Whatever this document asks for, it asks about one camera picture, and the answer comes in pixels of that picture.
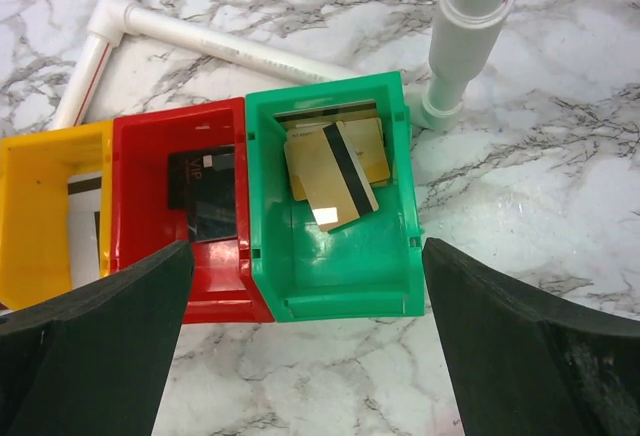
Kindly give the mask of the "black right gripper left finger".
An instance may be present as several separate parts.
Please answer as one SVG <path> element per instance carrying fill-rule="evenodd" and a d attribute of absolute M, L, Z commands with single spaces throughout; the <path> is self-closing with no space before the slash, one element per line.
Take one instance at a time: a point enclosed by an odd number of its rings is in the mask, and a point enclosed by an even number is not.
<path fill-rule="evenodd" d="M 2 434 L 151 434 L 193 273 L 191 247 L 177 241 L 2 315 Z"/>

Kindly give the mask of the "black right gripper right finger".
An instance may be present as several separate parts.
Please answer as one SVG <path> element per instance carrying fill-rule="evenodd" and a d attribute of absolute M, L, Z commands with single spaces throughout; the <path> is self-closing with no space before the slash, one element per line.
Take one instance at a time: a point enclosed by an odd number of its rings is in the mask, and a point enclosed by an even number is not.
<path fill-rule="evenodd" d="M 427 239 L 422 258 L 466 434 L 638 434 L 638 321 L 528 285 L 441 239 Z"/>

